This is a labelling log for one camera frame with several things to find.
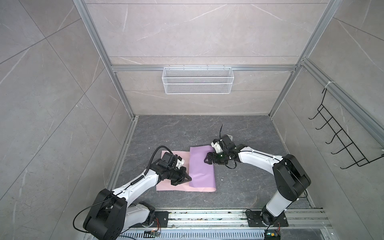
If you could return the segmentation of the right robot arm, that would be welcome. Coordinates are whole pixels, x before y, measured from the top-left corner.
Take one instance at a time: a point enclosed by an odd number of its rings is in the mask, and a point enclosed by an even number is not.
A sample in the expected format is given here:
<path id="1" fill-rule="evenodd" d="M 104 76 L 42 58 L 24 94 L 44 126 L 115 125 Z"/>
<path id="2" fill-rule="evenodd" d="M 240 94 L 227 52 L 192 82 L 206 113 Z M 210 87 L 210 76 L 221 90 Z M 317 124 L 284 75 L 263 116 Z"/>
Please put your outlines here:
<path id="1" fill-rule="evenodd" d="M 277 191 L 262 208 L 260 217 L 265 226 L 274 225 L 293 202 L 311 185 L 311 179 L 293 155 L 275 156 L 257 151 L 247 145 L 235 145 L 233 137 L 224 135 L 211 142 L 213 152 L 206 155 L 204 162 L 225 165 L 229 161 L 255 166 L 272 174 Z"/>

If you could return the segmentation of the pink wrapping paper sheet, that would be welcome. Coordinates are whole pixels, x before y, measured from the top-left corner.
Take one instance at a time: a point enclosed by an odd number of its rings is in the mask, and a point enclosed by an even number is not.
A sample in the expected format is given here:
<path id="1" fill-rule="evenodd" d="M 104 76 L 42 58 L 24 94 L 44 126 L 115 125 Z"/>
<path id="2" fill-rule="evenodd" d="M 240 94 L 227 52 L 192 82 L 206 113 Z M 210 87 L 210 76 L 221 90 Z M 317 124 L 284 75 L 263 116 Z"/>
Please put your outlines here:
<path id="1" fill-rule="evenodd" d="M 187 168 L 187 173 L 192 180 L 177 186 L 171 185 L 170 180 L 163 180 L 156 185 L 156 191 L 215 192 L 217 187 L 214 166 L 204 162 L 207 153 L 213 151 L 211 146 L 191 147 L 188 152 L 173 151 L 185 161 L 183 166 Z"/>

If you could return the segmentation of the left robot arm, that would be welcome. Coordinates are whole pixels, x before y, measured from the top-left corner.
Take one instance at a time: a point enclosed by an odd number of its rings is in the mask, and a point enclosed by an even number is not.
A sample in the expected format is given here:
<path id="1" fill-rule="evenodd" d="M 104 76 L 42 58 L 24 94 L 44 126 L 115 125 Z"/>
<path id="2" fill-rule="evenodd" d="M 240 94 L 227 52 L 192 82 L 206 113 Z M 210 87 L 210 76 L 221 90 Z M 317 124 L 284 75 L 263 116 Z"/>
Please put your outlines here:
<path id="1" fill-rule="evenodd" d="M 101 190 L 94 203 L 86 208 L 84 232 L 98 240 L 116 240 L 134 225 L 151 226 L 156 209 L 145 202 L 134 204 L 134 201 L 164 180 L 173 186 L 190 182 L 192 178 L 184 162 L 179 155 L 165 152 L 158 160 L 151 157 L 146 169 L 132 181 L 114 190 Z"/>

